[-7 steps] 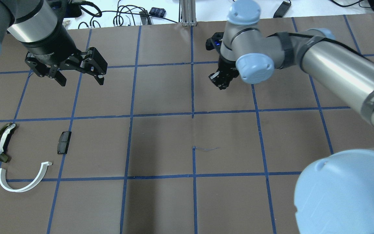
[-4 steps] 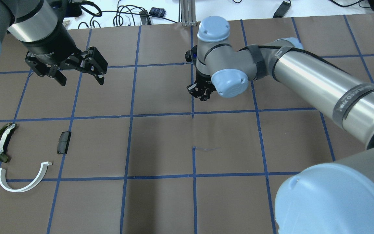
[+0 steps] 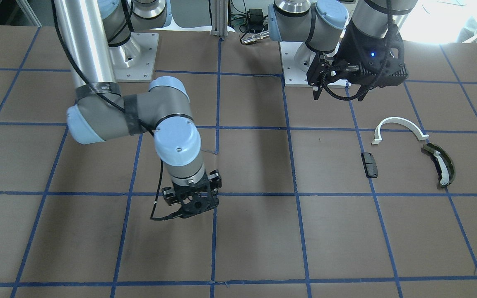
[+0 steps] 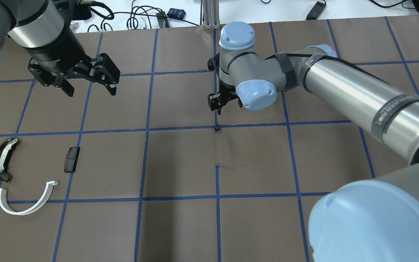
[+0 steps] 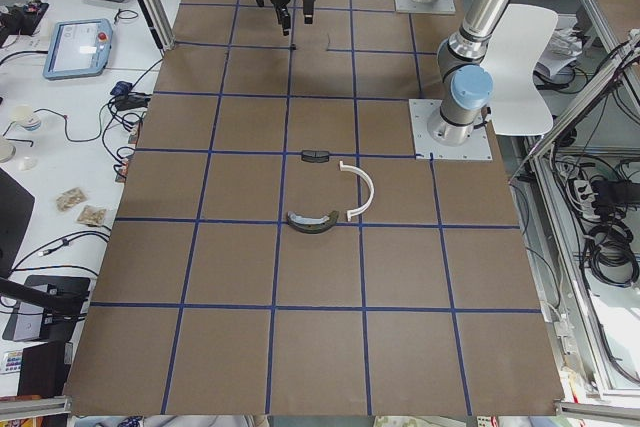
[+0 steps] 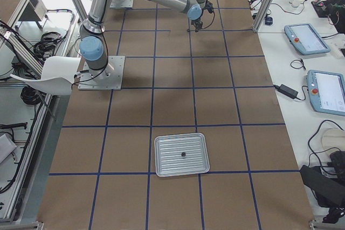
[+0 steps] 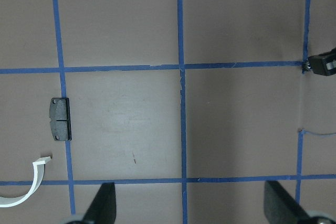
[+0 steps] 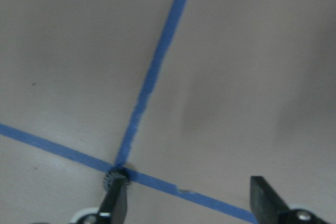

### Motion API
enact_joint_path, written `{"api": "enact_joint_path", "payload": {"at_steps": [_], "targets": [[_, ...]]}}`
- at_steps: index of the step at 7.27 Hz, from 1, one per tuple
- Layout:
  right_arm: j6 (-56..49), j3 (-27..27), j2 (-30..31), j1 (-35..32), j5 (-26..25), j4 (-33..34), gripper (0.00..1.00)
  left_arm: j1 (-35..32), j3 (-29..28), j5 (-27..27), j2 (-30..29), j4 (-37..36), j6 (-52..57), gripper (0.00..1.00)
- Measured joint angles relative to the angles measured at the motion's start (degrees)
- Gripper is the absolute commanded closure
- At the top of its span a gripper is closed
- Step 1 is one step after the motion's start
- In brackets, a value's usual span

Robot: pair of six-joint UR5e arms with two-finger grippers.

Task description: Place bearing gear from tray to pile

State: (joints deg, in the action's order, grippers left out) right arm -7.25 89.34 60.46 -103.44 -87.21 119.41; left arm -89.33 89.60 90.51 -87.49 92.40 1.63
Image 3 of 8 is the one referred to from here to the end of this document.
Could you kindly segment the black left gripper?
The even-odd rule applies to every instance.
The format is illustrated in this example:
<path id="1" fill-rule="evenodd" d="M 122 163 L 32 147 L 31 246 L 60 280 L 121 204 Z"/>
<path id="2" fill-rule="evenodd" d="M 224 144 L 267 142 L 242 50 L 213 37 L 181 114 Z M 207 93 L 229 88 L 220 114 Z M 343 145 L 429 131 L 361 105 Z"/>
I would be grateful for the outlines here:
<path id="1" fill-rule="evenodd" d="M 362 101 L 375 87 L 403 83 L 409 77 L 404 60 L 405 46 L 397 25 L 388 25 L 383 38 L 368 36 L 356 25 L 348 25 L 334 57 L 316 53 L 307 71 L 307 82 L 313 87 L 314 100 L 325 90 L 338 100 Z M 339 96 L 328 87 L 341 79 L 360 86 L 355 95 Z"/>

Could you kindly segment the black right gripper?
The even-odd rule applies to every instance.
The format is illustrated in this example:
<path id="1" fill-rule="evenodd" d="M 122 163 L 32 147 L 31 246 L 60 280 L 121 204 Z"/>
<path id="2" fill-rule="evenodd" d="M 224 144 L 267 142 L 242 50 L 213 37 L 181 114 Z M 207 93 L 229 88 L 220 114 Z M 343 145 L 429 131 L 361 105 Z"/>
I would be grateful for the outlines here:
<path id="1" fill-rule="evenodd" d="M 219 205 L 218 189 L 222 187 L 222 178 L 216 169 L 209 174 L 204 174 L 197 183 L 177 185 L 162 189 L 164 201 L 172 206 L 180 204 L 178 211 L 162 217 L 163 219 L 186 219 L 205 211 L 217 208 Z"/>

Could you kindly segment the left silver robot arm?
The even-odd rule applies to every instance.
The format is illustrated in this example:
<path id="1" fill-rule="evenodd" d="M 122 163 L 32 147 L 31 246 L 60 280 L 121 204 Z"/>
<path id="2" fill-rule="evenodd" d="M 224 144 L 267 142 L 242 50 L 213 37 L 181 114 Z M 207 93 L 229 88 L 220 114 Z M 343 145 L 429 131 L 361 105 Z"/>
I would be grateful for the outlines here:
<path id="1" fill-rule="evenodd" d="M 302 42 L 314 53 L 307 83 L 314 99 L 325 91 L 342 101 L 362 101 L 376 87 L 408 77 L 400 34 L 415 0 L 360 0 L 352 13 L 337 0 L 275 0 L 267 15 L 270 38 Z"/>

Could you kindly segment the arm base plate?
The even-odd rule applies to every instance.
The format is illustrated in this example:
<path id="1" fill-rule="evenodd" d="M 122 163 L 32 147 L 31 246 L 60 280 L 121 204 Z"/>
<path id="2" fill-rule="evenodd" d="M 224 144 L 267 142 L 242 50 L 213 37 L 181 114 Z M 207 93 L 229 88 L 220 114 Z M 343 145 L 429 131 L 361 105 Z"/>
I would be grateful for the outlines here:
<path id="1" fill-rule="evenodd" d="M 159 34 L 131 33 L 123 45 L 110 47 L 114 77 L 118 82 L 148 82 L 153 80 Z"/>
<path id="2" fill-rule="evenodd" d="M 284 84 L 289 87 L 310 87 L 307 71 L 316 53 L 303 42 L 280 42 Z"/>

